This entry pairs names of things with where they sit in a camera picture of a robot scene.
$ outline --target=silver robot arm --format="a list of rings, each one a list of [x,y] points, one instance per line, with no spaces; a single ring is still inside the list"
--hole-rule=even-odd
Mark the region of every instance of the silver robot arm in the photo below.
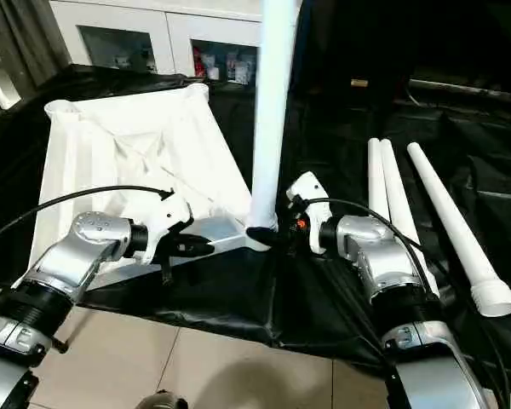
[[[292,203],[326,198],[312,172],[288,190]],[[310,204],[308,241],[317,254],[333,252],[359,272],[374,310],[375,328],[393,370],[391,409],[487,409],[488,402],[443,321],[439,299],[423,286],[405,247],[393,232],[367,216],[333,217],[328,203]]]
[[[42,362],[103,262],[149,263],[162,237],[191,222],[178,194],[162,201],[145,225],[100,212],[78,215],[66,237],[0,294],[0,409],[27,408],[38,383],[30,368]]]

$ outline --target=white cabinet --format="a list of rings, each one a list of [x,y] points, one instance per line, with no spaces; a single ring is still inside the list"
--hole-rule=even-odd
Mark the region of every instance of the white cabinet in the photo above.
[[[52,1],[74,64],[175,72],[163,12]]]
[[[237,55],[240,66],[250,66],[250,81],[255,79],[262,0],[50,3],[73,63],[193,76],[201,73],[203,54],[206,74],[210,56],[219,62],[214,73],[230,80],[226,55]]]

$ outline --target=tile floor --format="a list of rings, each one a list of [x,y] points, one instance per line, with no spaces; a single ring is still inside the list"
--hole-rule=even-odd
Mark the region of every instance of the tile floor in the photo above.
[[[192,409],[382,409],[384,384],[348,365],[201,331],[76,308],[29,409],[134,409],[159,389]]]

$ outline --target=table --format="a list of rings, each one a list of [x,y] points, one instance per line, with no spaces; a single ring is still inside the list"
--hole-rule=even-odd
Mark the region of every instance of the table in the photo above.
[[[0,226],[37,203],[49,134],[45,103],[171,89],[189,81],[70,66],[34,98],[15,105],[0,117]],[[231,91],[222,86],[212,87],[210,95],[212,112],[248,185],[254,99],[253,90]],[[278,213],[284,209],[285,188],[306,170],[317,175],[331,197],[365,201],[371,121],[355,95],[341,104],[325,97],[292,98],[284,132]],[[496,271],[511,286],[511,121],[404,106],[391,114],[383,137],[392,139],[396,149],[422,243],[439,253],[467,285],[405,155],[406,144],[413,140],[422,144]],[[32,229],[33,220],[0,240],[0,286],[25,271]],[[325,278],[331,269],[344,279],[344,285],[359,289],[356,273],[341,260],[301,251],[291,255],[240,249],[175,268],[172,285],[162,286],[160,276],[150,274],[91,291],[83,305],[340,358],[378,372],[378,359],[353,328],[348,301]],[[446,289],[444,278],[438,276],[438,281]],[[492,362],[463,304],[451,291],[445,291],[444,302],[462,350]],[[511,377],[511,315],[489,322]]]

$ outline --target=curtain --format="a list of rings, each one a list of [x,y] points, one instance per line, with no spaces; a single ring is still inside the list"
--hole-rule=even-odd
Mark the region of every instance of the curtain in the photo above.
[[[48,0],[0,0],[0,58],[21,97],[69,64]]]

